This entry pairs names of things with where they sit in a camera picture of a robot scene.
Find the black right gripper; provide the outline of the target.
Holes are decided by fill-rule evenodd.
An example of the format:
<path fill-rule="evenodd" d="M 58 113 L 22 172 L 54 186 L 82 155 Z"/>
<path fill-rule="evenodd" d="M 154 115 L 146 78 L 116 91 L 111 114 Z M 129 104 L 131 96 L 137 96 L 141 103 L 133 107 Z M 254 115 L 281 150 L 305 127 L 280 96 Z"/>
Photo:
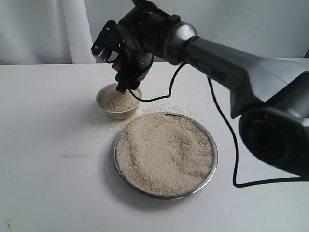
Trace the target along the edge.
<path fill-rule="evenodd" d="M 152 53 L 138 53 L 130 48 L 127 48 L 125 42 L 120 44 L 120 52 L 116 60 L 121 60 L 124 64 L 125 59 L 127 59 L 128 64 L 131 66 L 136 66 L 137 68 L 145 69 L 151 68 L 154 62 L 154 55 Z M 140 81 L 131 74 L 118 72 L 116 77 L 117 87 L 116 91 L 119 93 L 125 93 L 126 90 L 136 90 Z"/>

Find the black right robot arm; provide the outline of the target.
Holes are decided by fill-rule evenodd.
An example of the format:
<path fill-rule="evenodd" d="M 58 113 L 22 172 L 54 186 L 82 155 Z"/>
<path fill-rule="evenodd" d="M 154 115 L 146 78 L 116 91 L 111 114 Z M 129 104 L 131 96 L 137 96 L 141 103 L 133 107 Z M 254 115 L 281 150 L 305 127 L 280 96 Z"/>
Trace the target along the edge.
<path fill-rule="evenodd" d="M 293 61 L 263 58 L 200 38 L 195 28 L 150 1 L 136 0 L 116 25 L 129 52 L 187 63 L 230 91 L 239 135 L 259 160 L 309 179 L 309 72 Z"/>

